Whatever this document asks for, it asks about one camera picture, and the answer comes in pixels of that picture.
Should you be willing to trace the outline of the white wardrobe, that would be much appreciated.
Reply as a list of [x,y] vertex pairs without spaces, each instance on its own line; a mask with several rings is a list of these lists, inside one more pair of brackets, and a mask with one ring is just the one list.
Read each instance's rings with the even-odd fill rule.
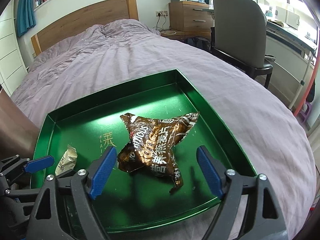
[[11,96],[28,73],[16,37],[14,0],[2,12],[0,28],[1,86]]

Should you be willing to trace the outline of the green metal tray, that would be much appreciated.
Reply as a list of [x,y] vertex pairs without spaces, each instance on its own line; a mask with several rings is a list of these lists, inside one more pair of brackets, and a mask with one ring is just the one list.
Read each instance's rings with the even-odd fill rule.
[[[193,128],[177,145],[169,146],[165,128],[129,127],[141,118],[170,119],[196,113]],[[243,176],[256,171],[244,150],[216,111],[178,70],[167,70],[120,83],[73,101],[49,113],[42,125],[34,157],[59,161],[68,147],[78,155],[75,169],[88,168],[107,147],[125,154],[125,171],[117,166],[93,202],[108,233],[158,228],[207,211],[219,203],[201,172],[196,150],[207,148],[213,158]],[[183,186],[164,174],[174,154]]]

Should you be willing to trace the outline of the white desk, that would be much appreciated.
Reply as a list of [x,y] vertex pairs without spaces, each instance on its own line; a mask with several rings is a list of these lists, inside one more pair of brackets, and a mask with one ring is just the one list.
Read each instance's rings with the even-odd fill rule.
[[314,70],[318,27],[298,0],[258,0],[267,22],[266,54],[276,60],[270,91],[288,108],[296,108]]

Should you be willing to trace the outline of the brown foil snack bag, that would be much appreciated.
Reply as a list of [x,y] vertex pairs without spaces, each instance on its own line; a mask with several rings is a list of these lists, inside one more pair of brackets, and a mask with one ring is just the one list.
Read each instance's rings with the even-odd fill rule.
[[199,113],[169,119],[126,113],[120,118],[129,133],[129,142],[117,155],[118,168],[127,173],[147,168],[158,177],[172,179],[174,186],[170,194],[178,191],[184,182],[172,148],[188,135]]

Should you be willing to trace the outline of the wall power socket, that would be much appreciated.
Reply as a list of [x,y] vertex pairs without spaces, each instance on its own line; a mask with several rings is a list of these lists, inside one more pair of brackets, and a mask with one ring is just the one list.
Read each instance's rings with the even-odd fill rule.
[[157,17],[167,17],[168,16],[168,11],[166,11],[166,10],[156,11],[156,16]]

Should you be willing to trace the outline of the purple bed duvet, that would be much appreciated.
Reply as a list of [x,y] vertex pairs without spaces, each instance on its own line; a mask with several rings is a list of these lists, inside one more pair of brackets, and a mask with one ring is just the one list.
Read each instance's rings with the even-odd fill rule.
[[316,168],[304,129],[269,90],[217,57],[161,37],[137,20],[94,25],[41,53],[11,99],[41,129],[36,157],[59,160],[76,148],[86,168],[104,146],[129,140],[125,113],[168,119],[200,114],[174,147],[184,186],[147,170],[115,168],[95,201],[108,233],[133,239],[199,239],[213,216],[196,161],[204,145],[240,174],[267,175],[289,239],[301,230],[316,192]]

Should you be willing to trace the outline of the wooden headboard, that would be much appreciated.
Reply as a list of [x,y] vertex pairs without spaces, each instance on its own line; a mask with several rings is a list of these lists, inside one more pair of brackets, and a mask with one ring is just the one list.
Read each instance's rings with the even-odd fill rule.
[[122,19],[138,20],[136,0],[104,0],[78,9],[51,23],[31,37],[35,55],[57,42],[78,35],[95,25],[106,25]]

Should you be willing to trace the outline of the wooden drawer cabinet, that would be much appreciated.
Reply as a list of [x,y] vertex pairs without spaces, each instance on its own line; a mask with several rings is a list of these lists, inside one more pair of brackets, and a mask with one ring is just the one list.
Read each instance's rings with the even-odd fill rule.
[[170,29],[184,33],[185,37],[199,36],[210,40],[214,21],[205,9],[209,9],[205,3],[170,2]]

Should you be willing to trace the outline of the grey office chair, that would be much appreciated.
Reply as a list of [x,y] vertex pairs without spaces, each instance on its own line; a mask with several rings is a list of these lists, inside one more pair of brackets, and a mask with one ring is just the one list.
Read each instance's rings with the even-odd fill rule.
[[214,0],[212,54],[242,70],[252,79],[266,76],[270,83],[275,58],[266,52],[266,18],[253,0]]

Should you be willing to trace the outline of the teal curtain left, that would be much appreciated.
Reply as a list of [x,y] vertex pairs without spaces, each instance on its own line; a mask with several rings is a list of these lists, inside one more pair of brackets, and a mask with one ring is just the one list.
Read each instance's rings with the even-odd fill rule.
[[36,19],[33,9],[33,0],[18,0],[17,8],[17,37],[23,36],[35,27]]

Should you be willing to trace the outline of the black and copper bin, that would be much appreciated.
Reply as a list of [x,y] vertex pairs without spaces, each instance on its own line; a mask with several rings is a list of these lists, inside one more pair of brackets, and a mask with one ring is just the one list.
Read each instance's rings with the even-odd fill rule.
[[31,159],[40,129],[22,113],[3,88],[0,120],[1,159],[13,155]]

